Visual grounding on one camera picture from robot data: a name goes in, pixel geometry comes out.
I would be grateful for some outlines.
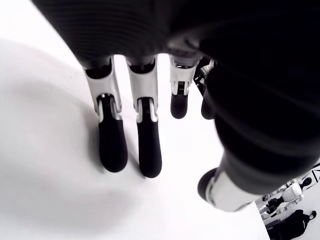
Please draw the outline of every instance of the dark clothing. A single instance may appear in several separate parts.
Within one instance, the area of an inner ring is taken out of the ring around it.
[[[303,210],[296,210],[281,223],[274,225],[267,232],[271,240],[291,240],[304,234],[310,218]]]

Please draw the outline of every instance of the white surface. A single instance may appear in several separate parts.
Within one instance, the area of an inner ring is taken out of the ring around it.
[[[225,213],[198,196],[222,148],[194,84],[186,117],[171,116],[167,55],[158,57],[162,172],[144,179],[137,171],[136,113],[116,56],[129,161],[110,173],[99,163],[98,116],[81,66],[32,4],[2,4],[0,239],[269,239],[254,203]]]

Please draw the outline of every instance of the black and white robot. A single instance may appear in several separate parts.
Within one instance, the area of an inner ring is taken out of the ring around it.
[[[237,211],[305,173],[318,160],[319,3],[32,2],[84,69],[99,115],[100,159],[108,171],[121,171],[128,158],[114,55],[126,57],[127,84],[137,113],[139,165],[146,177],[154,178],[162,169],[157,116],[160,53],[170,55],[167,81],[171,113],[177,119],[187,112],[201,57],[214,61],[206,73],[202,115],[214,118],[225,151],[219,168],[199,182],[199,193],[207,202]],[[179,141],[180,136],[172,137]]]
[[[311,184],[312,179],[310,177],[306,178],[301,184],[297,182],[294,178],[288,181],[285,185],[282,185],[277,190],[263,196],[262,200],[268,201],[266,205],[259,208],[260,216],[263,220],[274,217],[275,215],[280,215],[283,212],[295,207],[304,198],[304,187]],[[281,193],[281,197],[272,198],[273,196]],[[279,207],[280,204],[286,203],[285,206]]]

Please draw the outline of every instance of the black fingertip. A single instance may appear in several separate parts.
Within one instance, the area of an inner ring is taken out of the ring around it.
[[[206,120],[212,120],[215,118],[215,114],[216,114],[216,111],[213,106],[213,103],[211,102],[211,99],[208,95],[207,90],[205,90],[203,94],[202,105],[201,105],[201,115]]]
[[[217,171],[217,168],[214,168],[214,169],[208,171],[205,175],[203,175],[201,177],[201,179],[200,179],[200,181],[198,183],[198,193],[199,193],[200,197],[205,201],[207,201],[206,200],[206,189],[207,189],[207,186],[208,186],[208,184],[210,182],[210,179],[215,176],[216,171]]]
[[[171,115],[175,119],[182,119],[188,110],[188,95],[183,94],[171,94]]]
[[[147,178],[155,178],[162,169],[158,122],[144,118],[142,122],[137,123],[137,127],[141,173]]]
[[[104,116],[99,124],[99,153],[102,165],[112,173],[120,172],[128,161],[128,151],[122,120]]]

